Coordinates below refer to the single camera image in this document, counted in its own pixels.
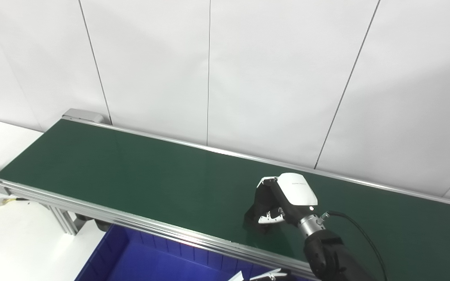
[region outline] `blue plastic bin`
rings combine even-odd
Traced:
[[[239,270],[249,279],[272,269],[112,225],[76,281],[227,281]]]

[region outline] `conveyor belt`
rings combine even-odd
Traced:
[[[243,226],[259,180],[288,171],[305,176],[320,213],[361,224],[391,281],[450,280],[449,200],[81,119],[61,119],[7,165],[0,192],[310,276],[296,228],[261,235]],[[331,217],[325,225],[380,278],[351,224]]]

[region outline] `white table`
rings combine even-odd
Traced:
[[[0,122],[0,170],[41,134]],[[0,280],[72,281],[103,235],[93,221],[66,235],[44,206],[12,201],[0,207]]]

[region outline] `green conveyor belt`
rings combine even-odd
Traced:
[[[303,238],[293,226],[267,235],[243,228],[259,180],[288,171],[293,170],[60,120],[0,178],[304,260]],[[361,224],[391,281],[450,281],[450,205],[294,172],[311,185],[319,211],[345,212]],[[352,224],[331,217],[325,225],[381,279],[371,248]]]

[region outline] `robotic hand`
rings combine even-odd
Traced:
[[[262,178],[255,203],[245,222],[265,233],[272,224],[287,222],[305,237],[303,252],[314,275],[322,281],[376,281],[352,256],[341,238],[323,225],[325,215],[314,212],[317,197],[301,174]]]

